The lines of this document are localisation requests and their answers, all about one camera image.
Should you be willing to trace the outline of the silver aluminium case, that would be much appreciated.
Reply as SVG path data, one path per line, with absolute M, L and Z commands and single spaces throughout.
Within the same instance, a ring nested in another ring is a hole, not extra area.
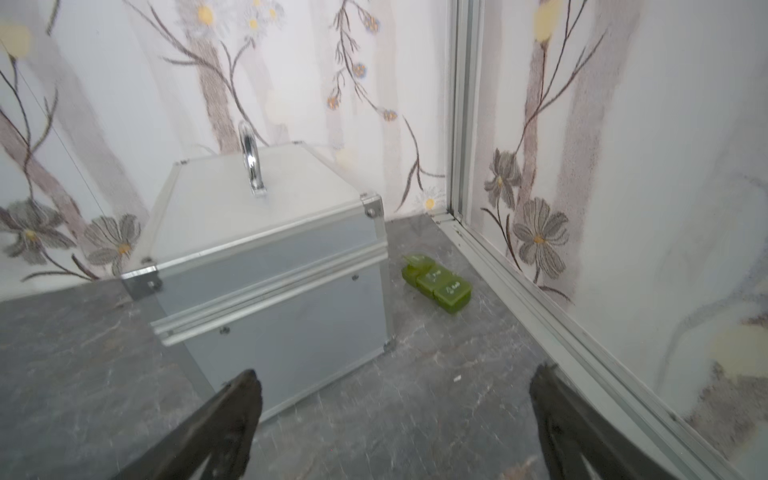
M 394 341 L 381 197 L 303 142 L 175 164 L 120 280 L 203 398 L 244 370 L 273 417 Z

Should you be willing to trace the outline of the green small object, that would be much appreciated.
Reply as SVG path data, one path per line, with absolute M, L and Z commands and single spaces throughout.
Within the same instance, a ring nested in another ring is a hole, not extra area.
M 446 312 L 455 314 L 470 302 L 473 287 L 468 280 L 424 254 L 406 255 L 404 260 L 401 275 L 406 283 Z

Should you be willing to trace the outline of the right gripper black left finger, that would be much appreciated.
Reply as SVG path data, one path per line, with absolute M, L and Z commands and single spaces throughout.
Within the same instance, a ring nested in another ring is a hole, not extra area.
M 252 369 L 235 378 L 116 479 L 240 479 L 263 409 Z

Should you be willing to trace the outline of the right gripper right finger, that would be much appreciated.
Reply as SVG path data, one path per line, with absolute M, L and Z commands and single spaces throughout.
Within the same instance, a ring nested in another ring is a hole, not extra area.
M 537 366 L 529 384 L 538 436 L 552 479 L 671 479 L 559 374 Z

